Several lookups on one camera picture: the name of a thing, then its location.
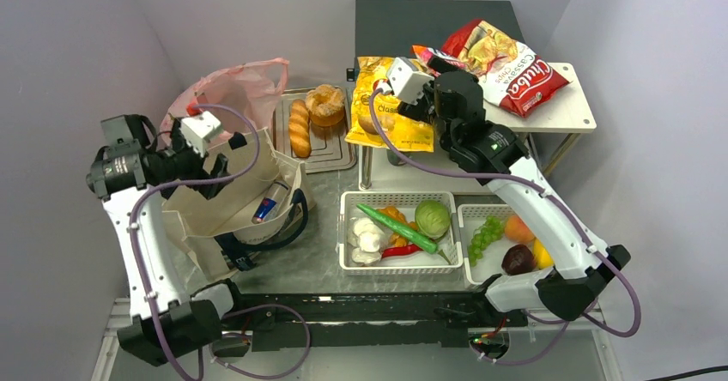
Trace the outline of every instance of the white basket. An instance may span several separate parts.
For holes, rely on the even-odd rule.
[[[515,214],[511,207],[502,204],[467,204],[460,205],[458,207],[458,226],[460,229],[460,242],[463,249],[463,257],[465,264],[465,288],[474,289],[490,276],[495,274],[505,274],[501,268],[501,262],[503,257],[495,257],[494,263],[483,263],[483,259],[479,260],[478,263],[483,263],[484,269],[478,271],[472,271],[470,269],[470,258],[468,257],[468,247],[470,241],[473,239],[473,232],[479,228],[483,222],[485,222],[488,215],[492,215],[501,221],[505,221],[509,216]]]
[[[424,200],[433,200],[445,204],[450,211],[451,225],[445,236],[438,242],[439,248],[450,261],[450,265],[438,266],[407,266],[407,267],[359,267],[351,262],[351,251],[354,249],[346,243],[346,232],[352,219],[366,217],[357,203],[365,203],[372,208],[379,209],[392,205],[397,207],[408,220],[415,219],[417,204]],[[341,197],[341,211],[339,213],[337,252],[339,266],[346,275],[419,275],[419,274],[450,274],[463,266],[463,251],[457,226],[457,212],[455,198],[450,192],[344,192]]]

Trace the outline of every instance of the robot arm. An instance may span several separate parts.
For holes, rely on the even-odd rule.
[[[402,103],[398,111],[432,123],[440,146],[466,172],[509,174],[543,188],[538,193],[511,179],[478,179],[521,217],[541,240],[555,266],[523,275],[494,275],[482,286],[485,297],[501,312],[546,307],[572,321],[602,292],[614,275],[593,254],[600,252],[618,269],[629,261],[621,245],[607,246],[579,221],[592,246],[586,248],[571,221],[549,199],[560,199],[518,137],[507,127],[485,119],[482,88],[462,70],[442,70],[436,78],[407,60],[396,60],[378,88]]]
[[[143,204],[138,218],[138,243],[151,280],[151,292],[144,293],[142,279],[128,231],[132,208],[152,186],[178,178],[206,179],[228,175],[227,158],[217,155],[211,173],[203,169],[209,142],[222,132],[220,121],[210,112],[176,119],[170,134],[172,145],[156,150],[144,126],[155,137],[146,117],[123,115],[101,122],[107,146],[91,165],[87,184],[103,202],[114,225],[129,279],[132,325],[118,332],[121,347],[153,366],[167,359],[156,338],[147,298],[156,298],[160,319],[176,357],[187,354],[221,337],[221,317],[234,308],[240,294],[229,281],[217,282],[190,297],[179,279],[169,254],[170,243],[162,220],[162,195],[157,192]],[[245,145],[235,134],[234,148]],[[211,199],[224,184],[193,187]]]

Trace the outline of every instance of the chili pepper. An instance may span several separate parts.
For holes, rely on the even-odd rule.
[[[398,257],[402,255],[414,254],[418,251],[422,251],[422,248],[415,244],[400,246],[399,248],[387,248],[382,252],[382,259],[387,257]]]
[[[393,232],[402,235],[403,238],[407,239],[412,244],[419,246],[425,252],[434,254],[437,251],[437,244],[431,241],[428,237],[412,229],[409,225],[393,220],[390,216],[384,215],[363,203],[357,203],[356,207],[364,211],[364,214],[367,214],[369,218],[381,222],[385,225],[385,227],[388,227]]]

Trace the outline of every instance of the green cabbage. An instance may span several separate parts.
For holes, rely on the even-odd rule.
[[[437,239],[450,228],[450,211],[437,201],[422,201],[415,210],[415,222],[421,233]]]

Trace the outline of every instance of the peach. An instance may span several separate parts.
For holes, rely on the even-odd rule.
[[[503,233],[511,241],[524,245],[536,238],[518,215],[508,218]]]

